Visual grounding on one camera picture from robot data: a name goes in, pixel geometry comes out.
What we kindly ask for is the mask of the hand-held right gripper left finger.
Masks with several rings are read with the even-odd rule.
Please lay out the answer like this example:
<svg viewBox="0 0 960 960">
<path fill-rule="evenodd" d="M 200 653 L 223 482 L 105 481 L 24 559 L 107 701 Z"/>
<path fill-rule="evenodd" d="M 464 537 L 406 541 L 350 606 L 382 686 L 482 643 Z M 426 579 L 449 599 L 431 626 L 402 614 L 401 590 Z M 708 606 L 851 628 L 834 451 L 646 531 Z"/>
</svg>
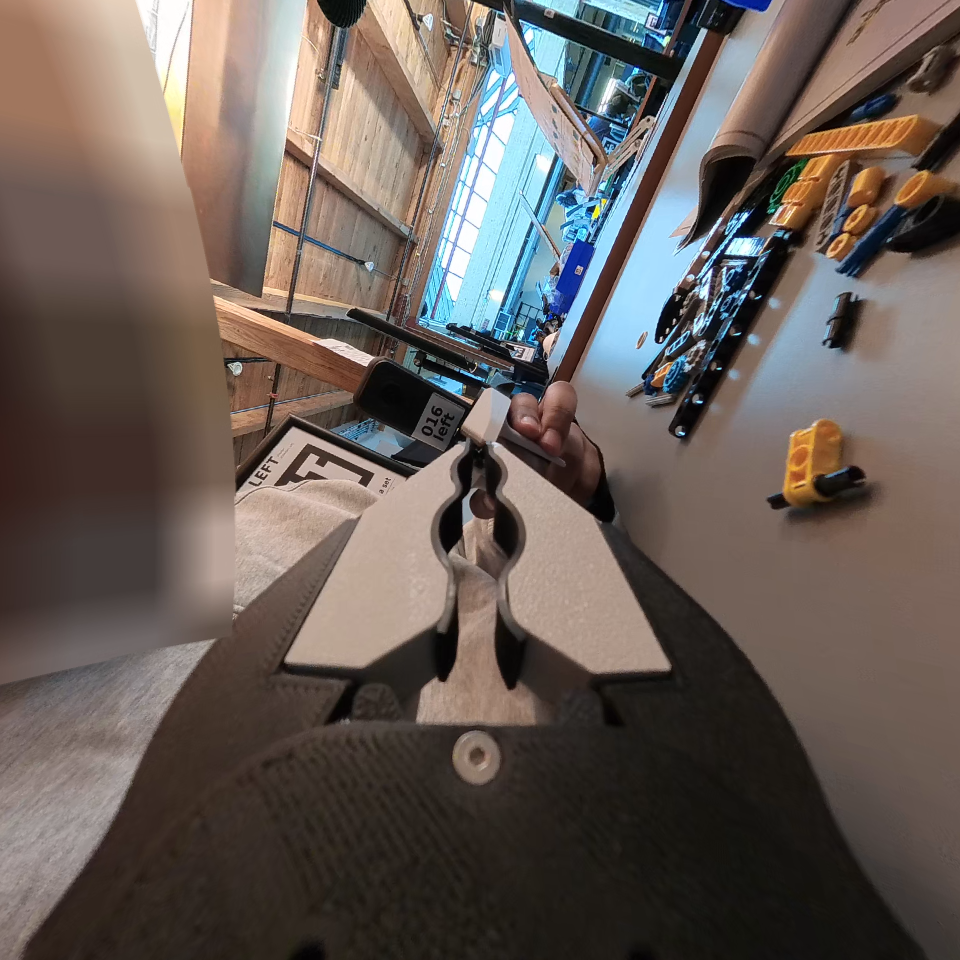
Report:
<svg viewBox="0 0 960 960">
<path fill-rule="evenodd" d="M 450 552 L 473 454 L 462 442 L 359 519 L 287 652 L 299 672 L 360 685 L 446 680 L 458 643 Z"/>
</svg>

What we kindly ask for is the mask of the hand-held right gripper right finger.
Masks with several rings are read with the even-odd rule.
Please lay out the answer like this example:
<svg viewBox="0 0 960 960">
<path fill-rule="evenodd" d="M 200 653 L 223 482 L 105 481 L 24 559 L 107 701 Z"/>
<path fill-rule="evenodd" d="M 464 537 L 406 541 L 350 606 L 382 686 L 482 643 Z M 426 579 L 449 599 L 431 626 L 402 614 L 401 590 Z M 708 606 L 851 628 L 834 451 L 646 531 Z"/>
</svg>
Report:
<svg viewBox="0 0 960 960">
<path fill-rule="evenodd" d="M 599 522 L 506 445 L 486 448 L 496 497 L 494 649 L 508 688 L 587 689 L 668 675 L 656 638 Z"/>
</svg>

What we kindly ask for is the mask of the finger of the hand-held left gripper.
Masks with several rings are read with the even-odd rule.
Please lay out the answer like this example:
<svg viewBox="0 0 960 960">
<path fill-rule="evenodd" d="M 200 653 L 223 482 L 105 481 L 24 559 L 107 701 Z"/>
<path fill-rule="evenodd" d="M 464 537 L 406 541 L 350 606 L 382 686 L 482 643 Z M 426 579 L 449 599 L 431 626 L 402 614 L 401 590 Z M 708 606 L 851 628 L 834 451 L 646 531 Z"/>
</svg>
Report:
<svg viewBox="0 0 960 960">
<path fill-rule="evenodd" d="M 462 434 L 474 445 L 488 445 L 498 440 L 507 425 L 511 408 L 508 395 L 486 389 L 474 401 L 462 422 Z"/>
</svg>

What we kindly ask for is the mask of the yellow lego connector with pin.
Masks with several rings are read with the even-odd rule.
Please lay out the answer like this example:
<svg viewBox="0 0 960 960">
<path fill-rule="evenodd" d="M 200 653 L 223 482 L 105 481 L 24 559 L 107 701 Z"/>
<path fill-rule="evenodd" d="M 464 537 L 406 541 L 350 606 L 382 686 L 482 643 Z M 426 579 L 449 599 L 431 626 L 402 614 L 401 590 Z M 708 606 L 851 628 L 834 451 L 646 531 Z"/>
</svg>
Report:
<svg viewBox="0 0 960 960">
<path fill-rule="evenodd" d="M 843 465 L 843 433 L 828 418 L 790 434 L 781 491 L 768 496 L 774 510 L 809 508 L 861 487 L 865 472 Z"/>
</svg>

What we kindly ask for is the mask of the black lego pin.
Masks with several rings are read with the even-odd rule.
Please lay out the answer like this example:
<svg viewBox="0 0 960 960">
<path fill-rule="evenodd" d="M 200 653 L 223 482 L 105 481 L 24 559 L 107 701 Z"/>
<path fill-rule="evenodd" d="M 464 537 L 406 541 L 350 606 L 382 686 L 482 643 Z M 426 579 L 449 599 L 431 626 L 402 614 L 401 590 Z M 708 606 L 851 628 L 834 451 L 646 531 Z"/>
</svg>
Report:
<svg viewBox="0 0 960 960">
<path fill-rule="evenodd" d="M 860 299 L 851 291 L 839 294 L 826 321 L 822 346 L 829 350 L 845 351 L 857 328 Z"/>
</svg>

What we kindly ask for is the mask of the yellow T-shaped lego beam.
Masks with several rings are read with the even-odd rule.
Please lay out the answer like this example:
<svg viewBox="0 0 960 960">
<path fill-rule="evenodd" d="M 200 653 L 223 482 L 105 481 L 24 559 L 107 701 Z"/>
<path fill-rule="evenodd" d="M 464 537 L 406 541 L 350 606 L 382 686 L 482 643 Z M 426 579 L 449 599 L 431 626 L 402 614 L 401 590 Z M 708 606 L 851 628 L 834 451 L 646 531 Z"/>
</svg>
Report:
<svg viewBox="0 0 960 960">
<path fill-rule="evenodd" d="M 770 217 L 770 225 L 787 231 L 799 231 L 807 225 L 824 202 L 835 170 L 843 162 L 839 153 L 811 157 L 796 179 L 786 188 Z"/>
</svg>

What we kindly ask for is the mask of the green lego gear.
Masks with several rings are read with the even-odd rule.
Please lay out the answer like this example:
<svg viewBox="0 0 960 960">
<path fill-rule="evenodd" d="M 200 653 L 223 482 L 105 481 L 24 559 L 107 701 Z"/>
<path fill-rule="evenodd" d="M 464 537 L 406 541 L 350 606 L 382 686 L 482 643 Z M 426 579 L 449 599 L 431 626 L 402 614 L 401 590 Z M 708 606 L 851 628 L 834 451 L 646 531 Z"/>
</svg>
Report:
<svg viewBox="0 0 960 960">
<path fill-rule="evenodd" d="M 776 209 L 783 205 L 787 190 L 790 186 L 798 182 L 808 163 L 808 158 L 799 158 L 784 170 L 777 180 L 770 197 L 770 207 L 772 210 L 776 211 Z"/>
</svg>

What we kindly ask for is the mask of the grey five-hole lego beam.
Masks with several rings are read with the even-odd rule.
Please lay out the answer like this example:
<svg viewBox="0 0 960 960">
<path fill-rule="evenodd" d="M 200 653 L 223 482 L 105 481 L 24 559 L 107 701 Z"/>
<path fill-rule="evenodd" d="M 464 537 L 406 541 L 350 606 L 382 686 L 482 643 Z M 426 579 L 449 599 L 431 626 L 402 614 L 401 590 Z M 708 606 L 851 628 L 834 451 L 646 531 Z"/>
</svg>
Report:
<svg viewBox="0 0 960 960">
<path fill-rule="evenodd" d="M 859 172 L 859 164 L 855 159 L 844 159 L 833 171 L 825 189 L 820 213 L 813 229 L 813 249 L 816 253 L 825 254 L 830 246 L 834 234 L 841 231 L 835 226 L 837 218 L 847 208 L 847 197 L 851 184 Z"/>
</svg>

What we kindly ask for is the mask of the scatter of small lego pins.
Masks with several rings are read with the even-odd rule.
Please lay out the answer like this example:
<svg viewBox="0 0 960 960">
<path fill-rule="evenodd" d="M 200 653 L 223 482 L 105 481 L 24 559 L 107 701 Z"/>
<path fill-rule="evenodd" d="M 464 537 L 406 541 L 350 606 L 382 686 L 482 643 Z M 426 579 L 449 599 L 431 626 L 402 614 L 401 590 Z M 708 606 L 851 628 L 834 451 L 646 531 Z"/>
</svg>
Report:
<svg viewBox="0 0 960 960">
<path fill-rule="evenodd" d="M 918 169 L 896 192 L 892 203 L 881 210 L 886 174 L 882 167 L 870 167 L 853 179 L 846 197 L 846 209 L 838 217 L 838 230 L 825 256 L 837 264 L 836 272 L 856 279 L 882 253 L 893 253 L 886 242 L 906 215 L 930 198 L 946 194 L 958 200 L 958 183 L 935 170 Z"/>
</svg>

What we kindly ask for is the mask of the yellow long lego beam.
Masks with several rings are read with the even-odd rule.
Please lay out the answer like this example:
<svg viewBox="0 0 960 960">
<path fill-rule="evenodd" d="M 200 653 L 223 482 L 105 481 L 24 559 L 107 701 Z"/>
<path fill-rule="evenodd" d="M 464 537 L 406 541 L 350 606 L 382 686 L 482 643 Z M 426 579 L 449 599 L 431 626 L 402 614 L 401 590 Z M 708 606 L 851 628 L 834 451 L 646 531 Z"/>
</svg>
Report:
<svg viewBox="0 0 960 960">
<path fill-rule="evenodd" d="M 913 114 L 814 131 L 800 138 L 787 157 L 822 155 L 906 155 L 918 157 L 941 132 L 942 126 Z"/>
</svg>

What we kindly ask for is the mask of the lego instruction booklet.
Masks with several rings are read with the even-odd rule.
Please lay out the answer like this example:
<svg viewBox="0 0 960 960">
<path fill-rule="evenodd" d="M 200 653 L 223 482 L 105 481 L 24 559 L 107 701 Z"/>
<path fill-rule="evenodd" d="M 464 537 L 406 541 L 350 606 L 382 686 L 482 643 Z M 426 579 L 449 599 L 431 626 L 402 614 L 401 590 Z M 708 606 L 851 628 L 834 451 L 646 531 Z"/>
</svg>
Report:
<svg viewBox="0 0 960 960">
<path fill-rule="evenodd" d="M 685 247 L 754 168 L 958 33 L 957 1 L 784 2 L 699 170 Z"/>
</svg>

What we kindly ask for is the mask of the black lego bush connector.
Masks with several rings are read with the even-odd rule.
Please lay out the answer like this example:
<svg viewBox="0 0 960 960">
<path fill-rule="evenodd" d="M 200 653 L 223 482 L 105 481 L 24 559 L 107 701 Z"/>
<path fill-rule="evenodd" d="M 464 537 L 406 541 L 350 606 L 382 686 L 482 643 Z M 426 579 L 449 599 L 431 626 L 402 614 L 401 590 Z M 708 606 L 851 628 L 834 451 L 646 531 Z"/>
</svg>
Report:
<svg viewBox="0 0 960 960">
<path fill-rule="evenodd" d="M 937 247 L 959 234 L 959 200 L 936 195 L 910 211 L 886 242 L 896 254 L 913 255 Z"/>
</svg>

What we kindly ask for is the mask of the grey lego pin connector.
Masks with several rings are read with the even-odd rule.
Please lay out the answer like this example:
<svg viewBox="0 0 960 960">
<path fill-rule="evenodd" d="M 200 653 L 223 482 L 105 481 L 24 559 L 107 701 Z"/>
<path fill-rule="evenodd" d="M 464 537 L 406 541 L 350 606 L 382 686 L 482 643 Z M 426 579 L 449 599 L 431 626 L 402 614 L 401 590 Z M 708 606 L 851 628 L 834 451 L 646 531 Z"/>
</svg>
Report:
<svg viewBox="0 0 960 960">
<path fill-rule="evenodd" d="M 939 44 L 931 48 L 907 78 L 905 89 L 917 94 L 933 93 L 945 82 L 956 60 L 956 49 L 950 44 Z"/>
</svg>

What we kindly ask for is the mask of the person's left hand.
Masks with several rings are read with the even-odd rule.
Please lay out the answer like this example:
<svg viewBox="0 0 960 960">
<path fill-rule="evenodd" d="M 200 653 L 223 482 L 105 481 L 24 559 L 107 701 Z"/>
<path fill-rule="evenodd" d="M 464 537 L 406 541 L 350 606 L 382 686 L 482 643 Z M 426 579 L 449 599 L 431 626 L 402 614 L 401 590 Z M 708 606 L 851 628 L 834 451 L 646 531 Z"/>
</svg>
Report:
<svg viewBox="0 0 960 960">
<path fill-rule="evenodd" d="M 601 457 L 575 418 L 576 390 L 567 381 L 551 383 L 537 400 L 520 392 L 510 400 L 509 424 L 547 455 L 563 461 L 550 462 L 546 478 L 582 507 L 587 507 L 601 483 Z"/>
</svg>

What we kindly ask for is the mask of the large brown cardboard piece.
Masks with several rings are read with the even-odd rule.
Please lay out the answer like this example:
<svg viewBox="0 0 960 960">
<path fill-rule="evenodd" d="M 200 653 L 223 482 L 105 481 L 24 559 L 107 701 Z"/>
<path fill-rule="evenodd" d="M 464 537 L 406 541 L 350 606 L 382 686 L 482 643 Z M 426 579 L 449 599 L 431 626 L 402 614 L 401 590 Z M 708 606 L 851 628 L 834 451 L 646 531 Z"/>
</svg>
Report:
<svg viewBox="0 0 960 960">
<path fill-rule="evenodd" d="M 554 152 L 582 190 L 592 195 L 607 168 L 606 151 L 558 79 L 536 66 L 523 39 L 520 2 L 504 2 L 503 6 L 519 93 Z"/>
</svg>

